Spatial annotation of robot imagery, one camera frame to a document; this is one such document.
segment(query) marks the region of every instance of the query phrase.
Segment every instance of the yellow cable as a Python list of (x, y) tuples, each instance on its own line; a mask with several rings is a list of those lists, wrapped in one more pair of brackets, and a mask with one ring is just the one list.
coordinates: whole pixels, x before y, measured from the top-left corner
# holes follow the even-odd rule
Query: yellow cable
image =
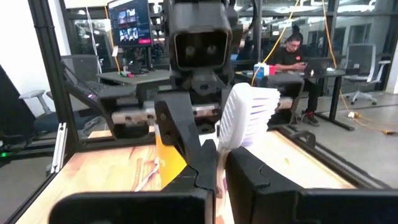
[[(108, 8), (106, 7), (106, 4), (105, 4), (104, 8), (105, 8), (106, 19), (109, 19), (109, 17), (108, 17)], [(112, 46), (112, 49), (114, 49), (112, 31), (111, 31), (111, 46)], [(116, 62), (116, 66), (117, 66), (117, 68), (118, 68), (118, 72), (120, 72), (120, 67), (119, 67), (119, 62), (118, 62), (118, 56), (114, 57), (114, 61)]]
[[(294, 8), (293, 8), (292, 12), (290, 12), (290, 16), (289, 16), (288, 20), (291, 20), (291, 18), (292, 18), (292, 16), (293, 16), (293, 13), (295, 12), (296, 7), (298, 6), (299, 2), (300, 2), (300, 0), (296, 0), (296, 4), (294, 5)], [(286, 30), (286, 27), (284, 27), (284, 29), (282, 30), (282, 33), (280, 34), (280, 36), (279, 36), (278, 39), (276, 40), (276, 42), (275, 42), (273, 48), (272, 48), (271, 51), (268, 53), (266, 59), (264, 59), (264, 60), (261, 62), (262, 64), (265, 63), (265, 62), (268, 60), (268, 58), (272, 55), (272, 53), (274, 52), (275, 48), (278, 46), (278, 44), (279, 44), (279, 42), (280, 42), (282, 36), (284, 35), (285, 30)], [(259, 72), (259, 70), (260, 70), (260, 67), (257, 68), (257, 70), (254, 72), (253, 77), (252, 77), (252, 79), (251, 79), (251, 84), (250, 84), (251, 86), (253, 86), (254, 80), (256, 79), (257, 72)]]
[[(327, 38), (327, 40), (328, 40), (329, 52), (330, 52), (331, 58), (332, 58), (332, 60), (333, 60), (333, 65), (335, 66), (335, 68), (337, 68), (336, 58), (335, 58), (335, 55), (334, 55), (334, 53), (333, 53), (333, 47), (332, 47), (331, 40), (330, 40), (330, 33), (329, 33), (329, 28), (328, 28), (328, 21), (327, 21), (327, 19), (326, 19), (325, 0), (322, 0), (322, 8), (323, 8), (323, 18), (324, 18), (324, 20), (325, 20), (325, 30), (326, 30), (326, 38)], [(340, 96), (341, 99), (343, 100), (344, 107), (346, 108), (346, 111), (349, 112), (349, 108), (348, 108), (347, 102), (346, 102), (346, 100), (344, 99), (343, 94), (341, 93), (341, 90), (340, 90), (339, 96)], [(383, 129), (375, 128), (375, 127), (373, 127), (373, 126), (369, 126), (369, 125), (367, 125), (367, 124), (364, 124), (364, 123), (360, 122), (360, 121), (357, 119), (357, 118), (363, 118), (363, 116), (361, 116), (359, 113), (355, 113), (355, 114), (356, 114), (356, 116), (354, 116), (354, 118), (353, 118), (354, 121), (357, 122), (357, 123), (358, 123), (360, 126), (362, 126), (362, 127), (369, 128), (369, 129), (372, 129), (372, 130), (375, 130), (375, 131), (380, 131), (380, 132), (383, 133), (383, 134), (395, 134), (395, 133), (396, 133), (395, 131), (383, 130)]]

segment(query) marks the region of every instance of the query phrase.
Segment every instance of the red object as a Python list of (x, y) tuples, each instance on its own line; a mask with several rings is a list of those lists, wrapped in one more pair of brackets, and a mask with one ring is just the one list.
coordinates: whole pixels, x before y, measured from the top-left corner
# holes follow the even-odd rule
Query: red object
[(269, 66), (269, 75), (275, 75), (275, 74), (276, 74), (275, 65), (270, 65)]

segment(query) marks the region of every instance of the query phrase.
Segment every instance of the black t-shirt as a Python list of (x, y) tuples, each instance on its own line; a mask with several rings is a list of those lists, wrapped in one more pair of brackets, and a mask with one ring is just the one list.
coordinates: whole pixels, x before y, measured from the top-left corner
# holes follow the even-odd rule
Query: black t-shirt
[(269, 62), (270, 65), (294, 65), (303, 61), (300, 50), (295, 52), (288, 52), (285, 47), (281, 47), (274, 52), (274, 55)]

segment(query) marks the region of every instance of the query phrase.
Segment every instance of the man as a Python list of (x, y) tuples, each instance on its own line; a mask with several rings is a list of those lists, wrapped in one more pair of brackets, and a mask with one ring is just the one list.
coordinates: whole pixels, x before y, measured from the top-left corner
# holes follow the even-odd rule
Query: man
[[(306, 64), (302, 61), (303, 58), (299, 51), (301, 41), (298, 34), (292, 34), (287, 39), (286, 46), (276, 50), (273, 62), (270, 64), (274, 64), (277, 71), (302, 72)], [(318, 127), (319, 122), (315, 119), (314, 112), (317, 110), (320, 87), (305, 79), (303, 90), (308, 92), (308, 106), (303, 114), (303, 122)]]
[(301, 38), (300, 47), (301, 47), (301, 45), (303, 45), (303, 34), (300, 33), (300, 28), (298, 27), (298, 25), (292, 26), (292, 33), (300, 36)]

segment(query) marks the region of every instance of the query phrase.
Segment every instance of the white office chair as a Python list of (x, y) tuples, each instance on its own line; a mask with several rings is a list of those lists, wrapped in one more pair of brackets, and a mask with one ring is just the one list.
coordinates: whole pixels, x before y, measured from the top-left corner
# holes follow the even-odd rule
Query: white office chair
[(391, 63), (390, 60), (383, 60), (379, 62), (381, 65), (377, 77), (374, 77), (376, 69), (376, 45), (374, 44), (350, 44), (347, 46), (347, 53), (344, 68), (359, 69), (357, 75), (350, 75), (343, 77), (345, 80), (357, 86), (354, 93), (347, 93), (343, 96), (351, 98), (351, 105), (355, 104), (357, 99), (366, 99), (372, 102), (372, 105), (377, 104), (377, 99), (373, 98), (370, 94), (361, 92), (362, 86), (369, 86), (373, 83), (381, 81), (381, 75), (384, 66)]

